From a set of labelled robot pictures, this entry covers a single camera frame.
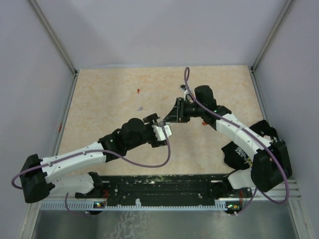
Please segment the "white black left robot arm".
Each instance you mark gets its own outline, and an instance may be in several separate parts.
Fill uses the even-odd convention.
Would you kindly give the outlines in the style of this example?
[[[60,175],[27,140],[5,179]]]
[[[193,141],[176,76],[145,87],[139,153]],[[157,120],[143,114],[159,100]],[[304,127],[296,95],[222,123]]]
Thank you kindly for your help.
[[[29,156],[17,175],[25,202],[31,204],[49,195],[67,193],[94,198],[101,196],[104,186],[97,173],[89,172],[79,177],[69,177],[68,173],[118,158],[128,161],[125,158],[127,152],[146,143],[153,148],[169,146],[171,128],[164,122],[158,122],[158,119],[157,114],[144,119],[132,118],[98,141],[63,155],[44,158],[37,154]]]

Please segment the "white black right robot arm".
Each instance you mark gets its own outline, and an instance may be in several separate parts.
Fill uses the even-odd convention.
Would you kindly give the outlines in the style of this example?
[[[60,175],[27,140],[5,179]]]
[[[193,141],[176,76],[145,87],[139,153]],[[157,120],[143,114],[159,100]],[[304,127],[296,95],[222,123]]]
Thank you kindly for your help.
[[[187,123],[191,118],[201,118],[247,154],[252,166],[228,175],[222,185],[226,196],[234,197],[246,187],[256,187],[266,193],[281,183],[288,185],[292,169],[287,146],[282,140],[272,142],[242,124],[228,108],[216,103],[208,85],[196,87],[194,93],[195,102],[177,98],[164,121]]]

